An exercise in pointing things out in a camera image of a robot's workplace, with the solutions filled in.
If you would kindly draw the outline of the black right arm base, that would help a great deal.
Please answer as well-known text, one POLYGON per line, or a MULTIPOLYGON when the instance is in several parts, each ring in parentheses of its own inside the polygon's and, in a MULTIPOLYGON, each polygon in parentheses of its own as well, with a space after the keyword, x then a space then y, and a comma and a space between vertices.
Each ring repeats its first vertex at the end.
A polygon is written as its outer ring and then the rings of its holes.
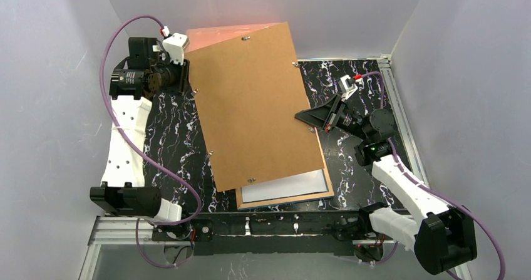
POLYGON ((385 234, 369 230, 366 224, 355 219, 341 219, 331 227, 331 235, 338 241, 352 241, 354 256, 361 264, 376 266, 390 260, 398 249, 398 243, 385 234))

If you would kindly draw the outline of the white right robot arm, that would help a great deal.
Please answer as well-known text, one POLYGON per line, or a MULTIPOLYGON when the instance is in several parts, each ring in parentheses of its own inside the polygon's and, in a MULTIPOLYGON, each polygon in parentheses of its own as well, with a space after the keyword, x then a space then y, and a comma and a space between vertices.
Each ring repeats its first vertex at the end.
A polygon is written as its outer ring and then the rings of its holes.
POLYGON ((296 120, 328 132, 336 128, 361 139, 358 164, 391 190, 410 213, 407 218, 378 202, 359 209, 356 230, 384 234, 412 250, 422 268, 437 275, 477 258, 473 219, 464 210, 426 191, 403 165, 390 138, 394 116, 378 108, 358 115, 338 95, 323 105, 300 111, 296 120))

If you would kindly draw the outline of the blue wooden picture frame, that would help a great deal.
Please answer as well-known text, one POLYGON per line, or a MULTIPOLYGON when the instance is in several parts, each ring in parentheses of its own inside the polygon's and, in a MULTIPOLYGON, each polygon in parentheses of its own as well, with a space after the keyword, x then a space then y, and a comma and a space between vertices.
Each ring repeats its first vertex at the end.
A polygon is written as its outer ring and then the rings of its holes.
POLYGON ((240 130, 238 137, 233 140, 234 157, 238 165, 234 177, 239 180, 235 190, 237 209, 332 197, 334 192, 331 185, 329 192, 243 203, 241 188, 248 185, 321 169, 329 175, 316 128, 296 120, 294 111, 280 115, 271 114, 268 110, 263 110, 263 113, 266 114, 265 120, 252 118, 251 128, 240 130))

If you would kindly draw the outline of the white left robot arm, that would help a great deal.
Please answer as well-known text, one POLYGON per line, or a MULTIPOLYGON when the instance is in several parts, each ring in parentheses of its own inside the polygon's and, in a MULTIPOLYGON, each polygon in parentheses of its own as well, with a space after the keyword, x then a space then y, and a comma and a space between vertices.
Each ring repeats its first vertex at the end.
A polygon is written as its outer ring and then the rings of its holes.
POLYGON ((108 107, 113 117, 106 169, 90 199, 106 213, 140 217, 151 223, 173 223, 182 207, 164 199, 159 188, 145 184, 143 164, 147 120, 154 95, 168 86, 183 93, 188 87, 189 61, 184 34, 133 37, 129 54, 110 76, 108 107))

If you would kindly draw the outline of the brown cardboard backing board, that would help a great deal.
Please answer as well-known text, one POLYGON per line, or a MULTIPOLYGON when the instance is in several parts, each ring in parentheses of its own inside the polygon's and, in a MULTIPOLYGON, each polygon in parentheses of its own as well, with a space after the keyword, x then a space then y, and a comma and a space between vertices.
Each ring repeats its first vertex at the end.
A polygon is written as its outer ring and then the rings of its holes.
POLYGON ((324 168, 287 23, 188 53, 189 81, 219 192, 324 168))

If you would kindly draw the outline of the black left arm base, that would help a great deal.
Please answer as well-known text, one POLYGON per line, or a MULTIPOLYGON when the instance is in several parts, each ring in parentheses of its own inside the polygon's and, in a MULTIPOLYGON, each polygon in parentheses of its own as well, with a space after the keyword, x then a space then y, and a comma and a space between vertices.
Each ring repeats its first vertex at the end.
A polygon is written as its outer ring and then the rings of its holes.
POLYGON ((153 229, 152 241, 162 243, 167 261, 177 266, 193 256, 199 242, 212 240, 213 229, 213 222, 207 219, 177 226, 157 226, 153 229))

